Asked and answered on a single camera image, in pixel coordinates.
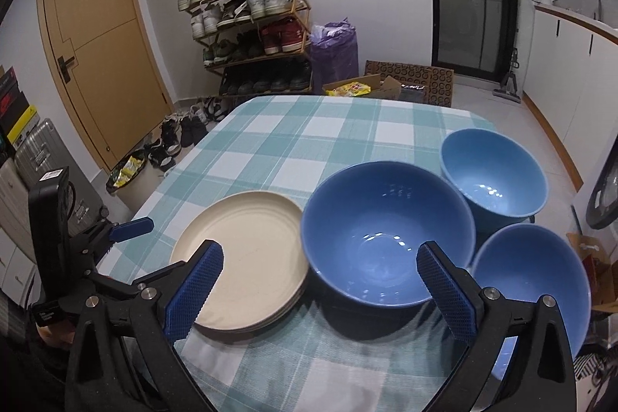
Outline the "person's left hand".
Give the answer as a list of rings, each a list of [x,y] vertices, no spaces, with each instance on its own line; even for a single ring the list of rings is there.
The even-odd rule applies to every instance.
[[[70,347],[75,338],[75,329],[71,324],[37,326],[37,331],[41,339],[51,347]]]

